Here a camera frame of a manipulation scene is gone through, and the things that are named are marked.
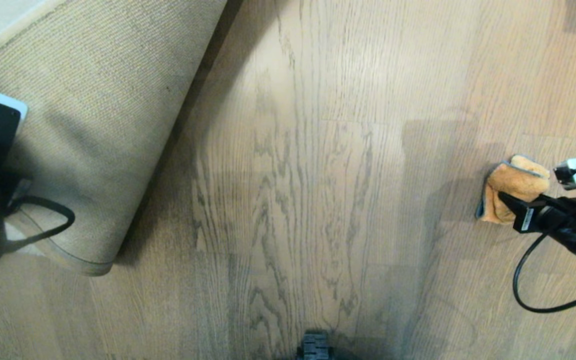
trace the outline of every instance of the orange cloth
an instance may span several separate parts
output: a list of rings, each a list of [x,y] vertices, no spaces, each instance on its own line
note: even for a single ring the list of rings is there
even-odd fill
[[[512,224],[515,214],[499,198],[499,192],[531,202],[548,191],[550,178],[548,169],[522,155],[514,155],[510,162],[501,162],[486,178],[477,218],[490,223]]]

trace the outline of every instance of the white label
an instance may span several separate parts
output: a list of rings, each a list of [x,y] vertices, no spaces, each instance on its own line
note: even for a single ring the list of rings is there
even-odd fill
[[[521,224],[521,231],[528,230],[530,226],[530,221],[533,219],[533,213],[535,212],[534,209],[528,209],[526,211],[526,216],[523,218],[523,223]]]

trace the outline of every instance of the wood grain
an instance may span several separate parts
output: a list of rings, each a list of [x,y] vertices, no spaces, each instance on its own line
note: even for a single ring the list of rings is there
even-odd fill
[[[0,262],[0,358],[286,360],[322,329],[371,360],[576,359],[576,309],[512,296],[533,237],[474,219],[496,162],[576,157],[576,1],[235,8],[112,272]],[[545,242],[521,291],[573,299],[576,257]]]

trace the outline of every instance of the black cord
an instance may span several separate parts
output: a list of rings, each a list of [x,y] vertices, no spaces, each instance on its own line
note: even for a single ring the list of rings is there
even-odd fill
[[[534,243],[531,244],[531,246],[528,248],[528,250],[526,250],[526,252],[523,254],[523,257],[521,258],[521,260],[519,261],[519,264],[517,264],[517,267],[514,270],[514,276],[512,277],[512,294],[514,295],[514,300],[517,301],[517,303],[524,309],[533,312],[533,313],[540,313],[540,314],[548,314],[548,313],[557,313],[557,312],[562,312],[564,310],[568,310],[570,308],[574,308],[576,307],[576,300],[572,300],[570,302],[564,303],[563,305],[559,305],[559,306],[554,306],[554,307],[532,307],[530,305],[527,305],[519,296],[519,275],[522,272],[522,267],[524,266],[526,260],[528,260],[528,257],[530,257],[530,254],[537,248],[537,246],[539,246],[539,244],[542,243],[542,241],[544,241],[544,239],[546,239],[553,231],[557,230],[558,228],[560,228],[563,223],[565,222],[565,219],[569,219],[570,217],[574,216],[576,214],[576,207],[574,207],[574,209],[572,209],[566,216],[566,218],[562,219],[562,221],[553,224],[552,226],[550,226],[550,228],[548,228],[545,232],[543,232],[539,237],[537,237],[537,239],[534,241]]]
[[[541,313],[541,314],[557,313],[562,312],[564,310],[568,310],[570,308],[574,308],[576,306],[576,300],[573,300],[564,303],[563,305],[555,307],[544,307],[544,308],[532,307],[530,305],[527,305],[519,296],[519,274],[521,274],[522,272],[522,267],[524,266],[526,260],[528,260],[530,254],[535,250],[535,248],[537,248],[537,246],[539,246],[539,244],[541,244],[542,241],[544,241],[544,239],[546,239],[546,237],[548,237],[548,235],[549,235],[548,232],[544,232],[543,234],[541,234],[540,237],[538,237],[537,240],[535,240],[535,242],[532,243],[530,248],[526,250],[523,257],[521,258],[521,261],[519,261],[519,264],[517,264],[517,267],[514,271],[514,277],[512,278],[512,294],[514,294],[514,300],[516,300],[517,303],[519,303],[519,305],[521,305],[522,308],[529,310],[530,312],[533,313]]]
[[[53,212],[56,212],[66,217],[66,222],[60,226],[52,228],[51,230],[42,232],[41,234],[30,236],[23,240],[6,242],[4,250],[5,253],[13,253],[14,251],[18,251],[24,246],[38,242],[39,240],[54,237],[55,235],[70,228],[75,223],[75,212],[73,212],[73,210],[69,209],[68,207],[65,207],[64,205],[61,205],[60,203],[56,203],[46,198],[37,196],[24,196],[14,200],[8,207],[9,214],[16,212],[16,210],[18,210],[24,204],[37,205],[38,207],[52,210]]]

